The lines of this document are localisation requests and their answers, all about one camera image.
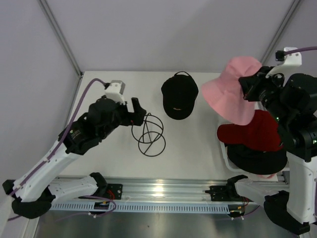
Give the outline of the pink bucket hat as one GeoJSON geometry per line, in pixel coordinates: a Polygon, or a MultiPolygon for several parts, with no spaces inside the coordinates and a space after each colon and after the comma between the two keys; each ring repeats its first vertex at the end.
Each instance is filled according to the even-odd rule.
{"type": "Polygon", "coordinates": [[[252,76],[261,67],[262,64],[254,57],[233,57],[218,78],[202,85],[203,98],[225,120],[237,125],[248,125],[255,114],[255,103],[243,99],[239,78],[252,76]]]}

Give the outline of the black wire hat stand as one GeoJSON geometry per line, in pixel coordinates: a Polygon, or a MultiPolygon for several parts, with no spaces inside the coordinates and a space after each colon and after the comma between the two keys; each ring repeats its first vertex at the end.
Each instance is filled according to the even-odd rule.
{"type": "Polygon", "coordinates": [[[166,139],[163,135],[164,125],[162,120],[151,114],[147,113],[144,117],[144,122],[141,126],[141,132],[136,135],[134,128],[131,127],[131,135],[137,142],[139,152],[149,158],[158,157],[166,149],[166,139]]]}

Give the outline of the black baseball cap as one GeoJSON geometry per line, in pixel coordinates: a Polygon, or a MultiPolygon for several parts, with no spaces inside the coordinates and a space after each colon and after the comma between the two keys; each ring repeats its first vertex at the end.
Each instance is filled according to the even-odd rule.
{"type": "Polygon", "coordinates": [[[161,93],[165,113],[174,120],[183,120],[192,113],[199,89],[189,73],[180,71],[163,83],[161,93]]]}

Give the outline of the red baseball cap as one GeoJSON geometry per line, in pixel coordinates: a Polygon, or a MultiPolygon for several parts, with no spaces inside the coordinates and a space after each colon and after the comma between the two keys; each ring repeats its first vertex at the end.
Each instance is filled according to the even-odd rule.
{"type": "Polygon", "coordinates": [[[275,152],[283,148],[277,129],[278,124],[269,112],[256,110],[248,125],[220,125],[217,137],[225,144],[242,144],[257,151],[275,152]]]}

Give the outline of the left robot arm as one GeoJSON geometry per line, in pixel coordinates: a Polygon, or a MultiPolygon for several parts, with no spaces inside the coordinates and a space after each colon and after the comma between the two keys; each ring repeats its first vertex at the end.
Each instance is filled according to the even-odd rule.
{"type": "Polygon", "coordinates": [[[119,126],[143,124],[146,110],[140,106],[138,98],[132,98],[131,101],[133,112],[128,111],[126,104],[101,97],[59,134],[53,149],[34,168],[20,179],[6,180],[2,186],[13,199],[13,212],[34,219],[59,202],[86,196],[103,198],[108,183],[98,172],[58,185],[52,185],[51,182],[68,165],[99,145],[119,126]]]}

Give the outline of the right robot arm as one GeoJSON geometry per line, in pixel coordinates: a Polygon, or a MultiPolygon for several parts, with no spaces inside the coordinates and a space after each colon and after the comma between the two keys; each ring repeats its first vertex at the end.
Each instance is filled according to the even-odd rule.
{"type": "Polygon", "coordinates": [[[243,98],[261,102],[278,124],[290,168],[289,190],[269,190],[241,175],[227,181],[225,192],[231,200],[250,199],[273,223],[302,235],[317,222],[317,79],[295,73],[283,83],[282,73],[268,72],[264,66],[239,83],[243,98]]]}

